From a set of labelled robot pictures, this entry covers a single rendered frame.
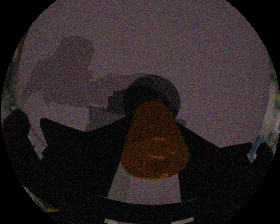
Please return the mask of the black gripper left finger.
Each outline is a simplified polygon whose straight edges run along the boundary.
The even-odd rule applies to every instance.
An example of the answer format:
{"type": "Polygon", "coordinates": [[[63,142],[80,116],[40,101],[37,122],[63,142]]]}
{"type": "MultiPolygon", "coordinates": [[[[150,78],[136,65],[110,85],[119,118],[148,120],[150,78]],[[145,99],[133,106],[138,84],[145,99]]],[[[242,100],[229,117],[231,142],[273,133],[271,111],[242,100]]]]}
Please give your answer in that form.
{"type": "Polygon", "coordinates": [[[120,164],[131,119],[132,116],[127,114],[105,127],[82,132],[52,119],[40,118],[40,128],[47,146],[50,144],[57,151],[84,164],[99,196],[106,197],[120,164]]]}

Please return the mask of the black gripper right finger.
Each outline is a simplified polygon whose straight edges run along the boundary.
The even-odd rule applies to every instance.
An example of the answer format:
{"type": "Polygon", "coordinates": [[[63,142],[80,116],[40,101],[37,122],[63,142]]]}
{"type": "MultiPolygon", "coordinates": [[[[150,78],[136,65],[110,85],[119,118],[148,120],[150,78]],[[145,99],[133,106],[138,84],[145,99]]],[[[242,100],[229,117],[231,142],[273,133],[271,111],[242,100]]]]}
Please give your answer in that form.
{"type": "Polygon", "coordinates": [[[250,152],[252,143],[232,144],[232,146],[216,147],[199,134],[177,123],[182,137],[189,149],[189,162],[177,172],[182,201],[196,198],[196,193],[206,187],[232,159],[237,159],[250,152]]]}

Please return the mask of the orange knob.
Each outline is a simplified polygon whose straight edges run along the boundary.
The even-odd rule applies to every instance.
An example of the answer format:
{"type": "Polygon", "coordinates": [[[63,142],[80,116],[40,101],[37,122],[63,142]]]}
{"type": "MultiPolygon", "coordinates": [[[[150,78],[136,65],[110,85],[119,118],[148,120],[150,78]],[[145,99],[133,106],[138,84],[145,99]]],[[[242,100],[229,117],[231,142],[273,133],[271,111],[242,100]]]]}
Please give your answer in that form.
{"type": "Polygon", "coordinates": [[[140,104],[132,116],[120,163],[131,176],[175,176],[189,162],[189,149],[170,109],[159,101],[140,104]]]}

